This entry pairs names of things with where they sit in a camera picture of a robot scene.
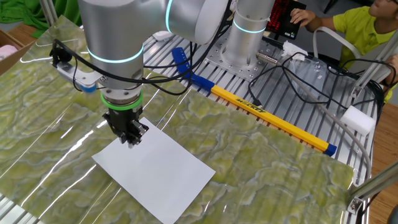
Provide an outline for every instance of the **transparent plastic bag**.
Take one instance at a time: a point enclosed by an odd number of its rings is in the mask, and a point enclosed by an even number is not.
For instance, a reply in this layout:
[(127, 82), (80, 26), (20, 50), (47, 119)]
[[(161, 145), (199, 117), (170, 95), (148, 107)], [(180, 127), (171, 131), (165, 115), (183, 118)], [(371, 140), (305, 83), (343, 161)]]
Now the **transparent plastic bag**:
[[(91, 158), (116, 138), (107, 108), (51, 66), (52, 38), (85, 52), (83, 31), (61, 17), (0, 77), (0, 193), (44, 223), (160, 223)], [(143, 93), (143, 115), (216, 171), (177, 223), (340, 221), (352, 168), (194, 90)]]
[[(318, 58), (308, 59), (304, 61), (291, 60), (288, 68), (296, 74), (299, 78), (306, 81), (308, 84), (315, 87), (320, 92), (323, 91), (323, 86), (325, 84), (325, 78), (327, 73), (327, 66)], [(292, 81), (294, 88), (299, 94), (303, 94), (304, 90), (300, 88), (297, 83)], [(318, 97), (320, 94), (314, 88), (305, 85), (311, 93)]]

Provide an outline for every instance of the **metal grid table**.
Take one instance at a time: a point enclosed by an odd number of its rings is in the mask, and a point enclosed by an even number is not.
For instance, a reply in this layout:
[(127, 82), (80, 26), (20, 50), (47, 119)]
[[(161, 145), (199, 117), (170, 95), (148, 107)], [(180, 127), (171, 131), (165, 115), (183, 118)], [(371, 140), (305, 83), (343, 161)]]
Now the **metal grid table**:
[[(282, 54), (280, 48), (269, 44), (266, 44), (265, 46), (267, 48), (264, 49), (265, 52), (272, 55), (274, 58), (280, 58), (280, 55)], [(162, 42), (157, 42), (153, 37), (150, 37), (144, 43), (144, 63), (152, 66), (171, 65), (174, 62), (171, 50), (176, 47), (182, 47), (189, 56), (189, 41), (181, 37), (175, 36)], [(200, 46), (193, 60), (196, 61), (205, 49), (206, 46)], [(155, 69), (154, 71), (170, 77), (177, 74), (177, 69), (175, 68)], [(207, 61), (204, 61), (195, 73), (215, 82), (218, 86), (230, 91), (231, 93), (252, 102), (252, 98), (248, 94), (249, 82), (242, 78), (224, 71)], [(343, 105), (347, 106), (352, 104), (352, 102), (348, 102), (348, 100), (354, 80), (348, 77), (339, 77), (335, 80), (335, 75), (331, 73), (327, 73), (325, 75), (326, 80), (323, 86), (323, 92), (327, 94), (332, 93), (333, 98)], [(249, 116), (255, 117), (247, 111), (244, 111), (241, 108), (230, 104), (228, 101), (202, 90), (197, 86), (192, 86), (191, 88), (219, 103), (233, 107), (247, 113)], [(364, 165), (364, 159), (358, 147), (353, 143), (352, 139), (350, 139), (349, 136), (341, 130), (341, 128), (327, 117), (326, 114), (320, 111), (317, 106), (302, 102), (294, 94), (293, 89), (288, 85), (287, 79), (283, 76), (282, 70), (277, 69), (264, 75), (257, 81), (252, 89), (254, 94), (263, 103), (266, 111), (303, 130), (306, 130), (324, 141), (338, 146), (338, 150), (333, 157), (354, 168), (354, 184), (359, 185), (364, 182), (366, 166)], [(357, 101), (369, 100), (372, 98), (373, 94), (371, 91), (365, 90), (359, 96)], [(318, 99), (320, 101), (327, 101), (323, 96), (318, 97)], [(357, 108), (372, 118), (377, 117), (377, 106), (373, 102), (361, 104), (357, 106)], [(337, 116), (341, 116), (344, 112), (336, 103), (330, 103), (328, 105), (328, 109), (334, 112)], [(269, 123), (260, 118), (257, 118), (257, 120), (264, 123), (264, 125), (270, 126)], [(372, 131), (368, 136), (362, 136), (358, 133), (355, 133), (355, 135), (364, 144), (367, 152), (372, 158), (374, 131)], [(356, 216), (347, 212), (346, 215), (342, 217), (342, 220), (344, 220), (343, 223), (347, 224), (355, 223)], [(0, 195), (0, 224), (10, 223), (36, 224), (42, 222), (24, 211), (9, 199)], [(365, 213), (363, 223), (368, 223), (368, 213)]]

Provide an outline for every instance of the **cardboard box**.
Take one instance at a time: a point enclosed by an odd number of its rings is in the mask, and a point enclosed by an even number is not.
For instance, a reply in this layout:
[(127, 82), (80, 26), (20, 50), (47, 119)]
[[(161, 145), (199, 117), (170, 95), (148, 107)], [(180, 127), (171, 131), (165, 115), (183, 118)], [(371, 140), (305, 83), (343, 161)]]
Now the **cardboard box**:
[(33, 43), (28, 46), (24, 46), (18, 40), (11, 37), (8, 33), (0, 29), (0, 47), (4, 45), (12, 45), (18, 49), (17, 52), (6, 57), (0, 61), (0, 75), (8, 71), (12, 66), (14, 66), (22, 56), (30, 49)]

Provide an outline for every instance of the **black cable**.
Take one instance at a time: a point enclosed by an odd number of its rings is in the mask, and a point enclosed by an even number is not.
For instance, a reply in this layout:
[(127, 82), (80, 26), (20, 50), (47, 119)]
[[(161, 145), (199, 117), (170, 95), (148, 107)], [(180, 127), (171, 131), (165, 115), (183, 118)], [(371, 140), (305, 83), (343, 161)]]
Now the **black cable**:
[(362, 224), (362, 217), (363, 217), (363, 215), (366, 213), (366, 211), (367, 211), (368, 208), (371, 206), (371, 204), (372, 204), (372, 202), (374, 201), (374, 199), (376, 199), (376, 197), (377, 197), (379, 194), (380, 194), (380, 192), (377, 193), (377, 194), (375, 194), (375, 195), (373, 195), (373, 197), (370, 199), (369, 203), (366, 204), (366, 206), (365, 206), (365, 208), (364, 208), (363, 210), (362, 210), (362, 209), (359, 209), (359, 210), (358, 210), (358, 216), (356, 217), (356, 224)]
[(75, 66), (75, 72), (73, 73), (73, 78), (72, 78), (72, 83), (73, 83), (73, 87), (75, 87), (75, 89), (77, 90), (77, 91), (81, 91), (81, 89), (79, 89), (79, 88), (77, 88), (77, 86), (76, 86), (76, 72), (77, 72), (77, 59), (75, 58), (75, 61), (76, 61), (76, 66)]
[[(216, 35), (215, 35), (216, 37), (219, 36), (219, 34), (222, 32), (223, 28), (228, 23), (228, 21), (227, 21), (228, 20), (228, 10), (229, 10), (229, 7), (230, 7), (231, 3), (232, 3), (232, 0), (228, 0), (226, 11), (224, 13), (223, 19), (221, 20), (221, 25), (219, 26), (219, 28), (218, 28), (218, 30), (216, 32)], [(104, 75), (106, 77), (113, 78), (115, 80), (119, 80), (119, 81), (122, 81), (122, 82), (129, 82), (129, 83), (156, 84), (156, 83), (171, 82), (171, 81), (177, 80), (177, 79), (179, 79), (181, 77), (184, 77), (186, 74), (192, 72), (192, 70), (196, 66), (200, 65), (204, 61), (204, 59), (206, 59), (206, 56), (207, 56), (208, 52), (211, 50), (212, 46), (214, 46), (214, 44), (216, 43), (217, 40), (218, 40), (218, 38), (214, 38), (211, 41), (211, 43), (209, 44), (208, 48), (205, 50), (205, 52), (199, 58), (199, 60), (194, 65), (191, 65), (191, 69), (189, 69), (189, 70), (187, 70), (187, 71), (185, 71), (185, 72), (183, 72), (183, 73), (181, 73), (179, 75), (176, 75), (174, 77), (165, 78), (165, 79), (161, 79), (161, 80), (146, 80), (146, 79), (137, 80), (137, 79), (125, 78), (125, 77), (119, 77), (117, 75), (113, 75), (113, 74), (111, 74), (109, 72), (106, 72), (106, 71), (98, 68), (97, 66), (93, 65), (92, 63), (86, 61), (83, 57), (78, 55), (76, 52), (72, 51), (69, 47), (67, 47), (64, 43), (62, 43), (58, 39), (54, 39), (54, 41), (53, 41), (53, 49), (56, 49), (58, 45), (61, 46), (61, 48), (63, 48), (68, 54), (72, 55), (75, 58), (75, 60), (79, 60), (81, 63), (83, 63), (87, 67), (93, 69), (94, 71), (96, 71), (96, 72), (98, 72), (98, 73), (100, 73), (100, 74), (102, 74), (102, 75)], [(56, 60), (56, 55), (55, 54), (53, 55), (53, 57), (54, 57), (54, 61), (55, 62), (58, 61), (58, 60)]]
[(387, 92), (394, 86), (394, 81), (395, 81), (396, 76), (397, 76), (397, 70), (396, 70), (396, 68), (395, 68), (394, 66), (392, 66), (392, 65), (390, 65), (390, 64), (388, 64), (388, 63), (386, 63), (386, 62), (380, 62), (380, 61), (377, 61), (377, 60), (367, 60), (367, 59), (355, 58), (355, 59), (351, 59), (351, 60), (346, 61), (346, 62), (343, 64), (342, 68), (345, 68), (345, 66), (347, 65), (347, 63), (355, 62), (355, 61), (359, 61), (359, 62), (368, 62), (368, 63), (379, 63), (379, 64), (381, 64), (381, 65), (385, 65), (385, 66), (391, 68), (391, 70), (394, 72), (394, 76), (393, 76), (393, 78), (392, 78), (392, 81), (391, 81), (390, 85), (389, 85), (389, 86), (386, 86), (387, 89), (384, 91), (384, 93), (387, 93)]
[[(292, 59), (295, 55), (297, 55), (297, 54), (302, 54), (302, 55), (304, 55), (303, 53), (298, 52), (298, 53), (294, 54), (293, 56), (289, 57), (288, 59), (286, 59), (286, 60), (282, 63), (282, 65), (274, 66), (274, 67), (272, 67), (272, 68), (270, 68), (270, 69), (268, 69), (268, 70), (266, 70), (266, 71), (264, 71), (264, 69), (265, 69), (265, 67), (264, 67), (264, 68), (262, 69), (260, 75), (258, 75), (255, 79), (253, 79), (253, 80), (249, 83), (249, 94), (252, 96), (252, 98), (253, 98), (253, 100), (254, 100), (254, 101), (253, 101), (253, 104), (256, 105), (256, 106), (261, 106), (261, 102), (257, 99), (257, 97), (254, 95), (254, 93), (253, 93), (252, 90), (251, 90), (252, 86), (254, 86), (254, 84), (258, 81), (258, 79), (259, 79), (261, 76), (265, 75), (266, 73), (270, 72), (271, 70), (275, 70), (275, 69), (277, 69), (277, 68), (282, 68), (282, 71), (283, 71), (284, 75), (286, 76), (286, 78), (287, 78), (287, 80), (288, 80), (290, 86), (293, 88), (293, 91), (294, 91), (295, 94), (298, 96), (298, 98), (300, 98), (300, 100), (302, 100), (303, 102), (308, 103), (308, 104), (329, 104), (331, 101), (333, 101), (333, 102), (335, 102), (337, 105), (339, 105), (340, 107), (342, 107), (343, 109), (347, 110), (347, 107), (343, 106), (340, 102), (336, 101), (336, 100), (333, 99), (331, 96), (328, 96), (328, 95), (324, 94), (322, 91), (316, 89), (316, 88), (315, 88), (314, 86), (312, 86), (311, 84), (309, 84), (309, 83), (307, 83), (306, 81), (302, 80), (300, 77), (298, 77), (295, 73), (293, 73), (290, 69), (288, 69), (288, 68), (285, 66), (285, 63), (288, 62), (289, 60), (291, 60), (291, 59)], [(335, 75), (338, 76), (338, 77), (339, 77), (339, 76), (350, 76), (349, 73), (343, 74), (343, 75), (342, 75), (341, 73), (335, 73), (335, 72), (331, 71), (329, 67), (328, 67), (328, 70), (329, 70), (329, 72), (335, 74)], [(324, 102), (313, 102), (313, 101), (308, 101), (308, 100), (303, 99), (303, 98), (300, 96), (300, 94), (296, 91), (296, 89), (294, 88), (294, 85), (293, 85), (292, 81), (290, 80), (289, 76), (286, 74), (286, 71), (290, 72), (293, 76), (295, 76), (297, 79), (299, 79), (301, 82), (303, 82), (304, 84), (306, 84), (306, 85), (309, 86), (310, 88), (312, 88), (312, 89), (314, 89), (315, 91), (317, 91), (319, 94), (321, 94), (321, 95), (327, 97), (327, 98), (328, 98), (328, 101), (324, 101)], [(371, 88), (374, 90), (374, 93), (375, 93), (375, 96), (376, 96), (376, 97), (375, 97), (374, 99), (372, 99), (372, 100), (364, 100), (364, 101), (355, 103), (353, 106), (358, 106), (358, 105), (360, 105), (360, 104), (362, 104), (362, 103), (369, 103), (369, 102), (372, 102), (372, 101), (378, 101), (378, 102), (384, 101), (384, 97), (383, 97), (383, 99), (380, 99), (380, 97), (379, 97), (379, 99), (377, 100), (377, 91), (380, 91), (379, 85), (378, 85), (377, 83), (373, 83), (373, 82), (370, 82), (370, 85), (371, 85)], [(380, 103), (378, 103), (378, 106), (379, 106), (378, 108), (379, 108), (379, 114), (380, 114), (380, 113), (381, 113), (382, 105), (381, 105)]]
[(180, 65), (183, 65), (189, 61), (192, 61), (192, 58), (195, 54), (197, 50), (193, 50), (193, 53), (189, 56), (189, 58), (187, 58), (185, 61), (178, 63), (178, 64), (174, 64), (174, 65), (164, 65), (164, 66), (149, 66), (149, 65), (145, 65), (144, 68), (149, 68), (149, 69), (160, 69), (160, 68), (174, 68), (174, 67), (178, 67)]
[[(195, 44), (195, 49), (193, 49), (193, 47), (192, 47), (192, 42), (190, 42), (190, 53), (191, 53), (191, 54), (194, 52), (194, 50), (196, 50), (196, 47), (197, 47), (197, 45)], [(158, 85), (156, 85), (156, 84), (152, 84), (152, 86), (158, 88), (160, 91), (163, 91), (163, 92), (165, 92), (165, 93), (167, 93), (167, 94), (170, 94), (170, 95), (173, 95), (173, 96), (180, 96), (180, 95), (186, 93), (186, 92), (188, 91), (188, 89), (192, 86), (192, 76), (193, 76), (193, 71), (192, 71), (192, 69), (193, 69), (192, 67), (190, 67), (190, 68), (188, 69), (188, 71), (190, 71), (190, 76), (189, 76), (189, 78), (188, 78), (188, 84), (187, 84), (187, 86), (185, 87), (185, 89), (184, 89), (183, 91), (181, 91), (180, 93), (173, 93), (173, 92), (168, 91), (168, 90), (166, 90), (166, 89), (164, 89), (164, 88), (162, 88), (162, 87), (160, 87), (160, 86), (158, 86)]]

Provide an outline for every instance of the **white foam block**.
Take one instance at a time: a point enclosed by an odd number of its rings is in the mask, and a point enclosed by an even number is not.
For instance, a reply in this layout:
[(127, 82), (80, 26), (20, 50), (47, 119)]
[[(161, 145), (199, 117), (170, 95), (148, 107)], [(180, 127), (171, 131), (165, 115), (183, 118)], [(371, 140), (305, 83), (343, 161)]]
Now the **white foam block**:
[(159, 221), (172, 224), (215, 171), (147, 119), (141, 122), (149, 130), (138, 146), (116, 139), (93, 159)]
[(356, 109), (354, 106), (348, 108), (340, 121), (363, 136), (368, 135), (376, 127), (376, 120)]

